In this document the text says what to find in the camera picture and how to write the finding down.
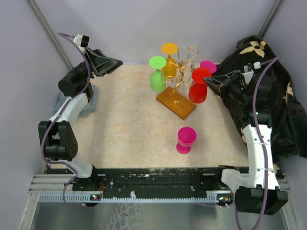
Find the red plastic wine glass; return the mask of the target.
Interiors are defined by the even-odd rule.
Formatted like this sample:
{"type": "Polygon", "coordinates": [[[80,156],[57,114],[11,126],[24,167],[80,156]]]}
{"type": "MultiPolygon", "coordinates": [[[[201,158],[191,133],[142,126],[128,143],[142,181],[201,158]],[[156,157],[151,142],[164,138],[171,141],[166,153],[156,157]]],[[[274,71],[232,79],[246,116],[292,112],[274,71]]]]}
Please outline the red plastic wine glass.
{"type": "Polygon", "coordinates": [[[189,99],[196,103],[200,104],[206,100],[208,86],[204,78],[211,77],[211,72],[207,68],[199,67],[193,70],[192,84],[189,88],[189,99]]]}

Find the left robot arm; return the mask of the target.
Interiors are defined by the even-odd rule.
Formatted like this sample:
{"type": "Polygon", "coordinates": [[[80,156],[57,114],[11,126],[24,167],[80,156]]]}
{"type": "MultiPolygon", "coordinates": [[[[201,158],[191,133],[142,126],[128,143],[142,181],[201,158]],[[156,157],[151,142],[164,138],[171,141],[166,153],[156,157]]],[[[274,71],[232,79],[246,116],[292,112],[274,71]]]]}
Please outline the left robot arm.
{"type": "Polygon", "coordinates": [[[47,164],[62,164],[74,173],[77,189],[94,190],[100,184],[96,168],[78,152],[78,142],[72,125],[81,110],[93,99],[90,79],[115,71],[123,62],[107,57],[99,49],[86,48],[85,60],[70,70],[58,83],[67,97],[64,104],[48,120],[38,124],[41,154],[47,164]]]}

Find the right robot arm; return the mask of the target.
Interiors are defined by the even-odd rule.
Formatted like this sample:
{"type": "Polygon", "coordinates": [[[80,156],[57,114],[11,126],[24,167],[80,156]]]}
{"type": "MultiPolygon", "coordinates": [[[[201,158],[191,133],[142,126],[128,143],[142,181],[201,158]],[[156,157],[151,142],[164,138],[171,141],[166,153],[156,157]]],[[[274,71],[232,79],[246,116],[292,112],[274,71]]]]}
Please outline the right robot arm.
{"type": "Polygon", "coordinates": [[[287,203],[288,194],[280,190],[273,168],[272,116],[267,99],[272,80],[262,83],[263,79],[263,74],[235,70],[204,81],[229,110],[239,109],[235,116],[248,149],[248,178],[235,167],[224,166],[214,178],[215,186],[231,189],[239,212],[274,215],[287,203]]]}

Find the orange plastic wine glass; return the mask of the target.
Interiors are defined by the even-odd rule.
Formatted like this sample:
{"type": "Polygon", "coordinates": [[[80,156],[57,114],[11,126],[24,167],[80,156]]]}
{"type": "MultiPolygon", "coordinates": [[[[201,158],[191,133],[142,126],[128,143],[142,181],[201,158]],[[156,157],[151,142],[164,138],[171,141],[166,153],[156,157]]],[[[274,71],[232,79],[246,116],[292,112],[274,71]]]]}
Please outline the orange plastic wine glass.
{"type": "Polygon", "coordinates": [[[177,74],[176,61],[171,57],[178,51],[178,47],[174,43],[165,43],[161,47],[162,52],[167,55],[166,65],[162,68],[162,72],[165,74],[167,79],[173,79],[177,74]]]}

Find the green plastic wine glass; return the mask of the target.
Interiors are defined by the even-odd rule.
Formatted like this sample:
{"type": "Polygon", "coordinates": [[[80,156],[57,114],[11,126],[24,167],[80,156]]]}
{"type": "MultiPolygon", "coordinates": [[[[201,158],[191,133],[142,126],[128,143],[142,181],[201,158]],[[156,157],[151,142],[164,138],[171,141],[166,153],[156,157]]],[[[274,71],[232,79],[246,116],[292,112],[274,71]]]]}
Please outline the green plastic wine glass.
{"type": "Polygon", "coordinates": [[[150,88],[155,92],[162,92],[165,87],[165,75],[161,71],[166,66],[166,59],[163,56],[150,58],[149,65],[154,69],[150,77],[150,88]]]}

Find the clear wine glass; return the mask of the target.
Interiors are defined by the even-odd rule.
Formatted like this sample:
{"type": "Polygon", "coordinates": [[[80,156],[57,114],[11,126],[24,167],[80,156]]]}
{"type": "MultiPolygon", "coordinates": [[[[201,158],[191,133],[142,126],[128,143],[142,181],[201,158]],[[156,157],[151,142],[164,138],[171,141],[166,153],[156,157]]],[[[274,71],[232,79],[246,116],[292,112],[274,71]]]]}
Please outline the clear wine glass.
{"type": "Polygon", "coordinates": [[[197,46],[188,46],[187,52],[188,52],[188,58],[186,61],[184,61],[184,67],[185,70],[193,72],[193,70],[196,68],[194,59],[199,53],[199,48],[197,46]]]}

